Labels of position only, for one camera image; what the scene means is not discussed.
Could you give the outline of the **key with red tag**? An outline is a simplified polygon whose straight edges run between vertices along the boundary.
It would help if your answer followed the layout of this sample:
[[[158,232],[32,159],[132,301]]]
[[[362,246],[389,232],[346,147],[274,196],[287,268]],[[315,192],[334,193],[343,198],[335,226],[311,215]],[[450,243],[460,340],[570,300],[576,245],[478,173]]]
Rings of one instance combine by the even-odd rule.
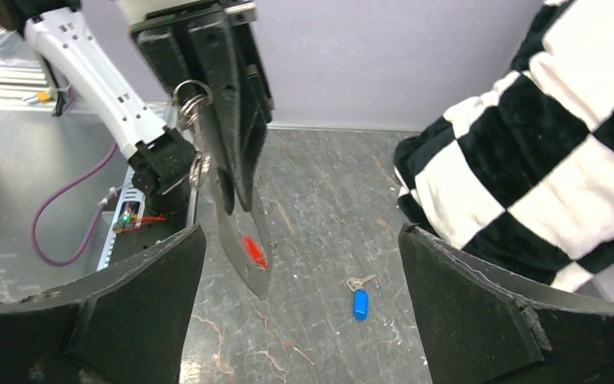
[[[266,270],[268,266],[266,257],[263,254],[261,247],[255,242],[255,240],[252,237],[243,234],[241,236],[241,244],[249,260],[259,270]]]

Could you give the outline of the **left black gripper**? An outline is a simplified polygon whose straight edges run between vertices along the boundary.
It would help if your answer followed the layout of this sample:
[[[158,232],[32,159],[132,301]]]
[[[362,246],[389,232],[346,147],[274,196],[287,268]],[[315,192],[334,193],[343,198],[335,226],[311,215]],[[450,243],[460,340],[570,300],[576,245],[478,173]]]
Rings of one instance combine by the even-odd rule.
[[[130,36],[179,118],[200,123],[241,208],[253,208],[253,180],[273,120],[273,96],[251,28],[254,1],[159,1]]]

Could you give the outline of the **key with blue tag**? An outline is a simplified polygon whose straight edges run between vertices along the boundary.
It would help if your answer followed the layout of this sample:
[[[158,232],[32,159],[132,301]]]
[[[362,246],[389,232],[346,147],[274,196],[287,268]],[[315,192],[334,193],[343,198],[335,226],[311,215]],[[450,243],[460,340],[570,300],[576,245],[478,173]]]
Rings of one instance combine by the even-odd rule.
[[[375,274],[370,274],[364,278],[348,278],[345,281],[353,293],[352,314],[357,321],[364,321],[368,317],[369,296],[365,291],[365,284],[376,277]]]

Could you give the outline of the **aluminium frame rail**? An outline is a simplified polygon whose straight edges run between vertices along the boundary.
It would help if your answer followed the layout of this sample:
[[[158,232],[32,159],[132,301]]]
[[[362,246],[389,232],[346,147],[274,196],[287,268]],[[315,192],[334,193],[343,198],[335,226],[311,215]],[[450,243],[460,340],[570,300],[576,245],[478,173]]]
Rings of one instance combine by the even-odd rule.
[[[0,27],[0,109],[41,107],[61,116],[75,100],[62,74],[31,51],[19,34]]]

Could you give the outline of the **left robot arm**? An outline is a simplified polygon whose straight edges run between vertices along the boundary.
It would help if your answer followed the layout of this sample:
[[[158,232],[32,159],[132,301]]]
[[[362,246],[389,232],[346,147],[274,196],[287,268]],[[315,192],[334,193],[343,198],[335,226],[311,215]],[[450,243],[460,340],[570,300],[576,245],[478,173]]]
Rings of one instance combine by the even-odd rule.
[[[253,179],[273,98],[252,30],[252,1],[121,1],[130,36],[161,86],[203,94],[201,130],[224,211],[253,209]],[[94,108],[147,195],[167,194],[194,148],[138,96],[98,44],[79,1],[0,1],[0,26],[20,34]]]

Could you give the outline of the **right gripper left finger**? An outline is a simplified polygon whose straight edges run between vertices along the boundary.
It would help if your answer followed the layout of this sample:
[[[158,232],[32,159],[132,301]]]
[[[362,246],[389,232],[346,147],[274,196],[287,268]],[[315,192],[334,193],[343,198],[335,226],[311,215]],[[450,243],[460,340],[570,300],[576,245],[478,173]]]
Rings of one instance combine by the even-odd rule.
[[[0,302],[0,383],[175,383],[206,238],[191,226],[103,270]]]

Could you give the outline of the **black white checkered blanket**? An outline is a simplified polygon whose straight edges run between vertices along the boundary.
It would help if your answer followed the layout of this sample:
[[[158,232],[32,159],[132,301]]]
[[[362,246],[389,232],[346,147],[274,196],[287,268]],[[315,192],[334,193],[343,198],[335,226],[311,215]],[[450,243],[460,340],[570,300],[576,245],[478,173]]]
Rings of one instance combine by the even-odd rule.
[[[614,1],[546,1],[507,73],[393,155],[397,204],[450,246],[574,292],[614,265]]]

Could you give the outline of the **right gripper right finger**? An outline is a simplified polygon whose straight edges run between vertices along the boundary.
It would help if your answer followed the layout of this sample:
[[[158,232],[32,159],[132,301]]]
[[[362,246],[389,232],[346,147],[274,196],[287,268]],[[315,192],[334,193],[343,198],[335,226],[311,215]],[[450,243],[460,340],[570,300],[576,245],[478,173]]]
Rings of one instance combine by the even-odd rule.
[[[435,383],[614,383],[614,302],[534,282],[414,224],[398,243]]]

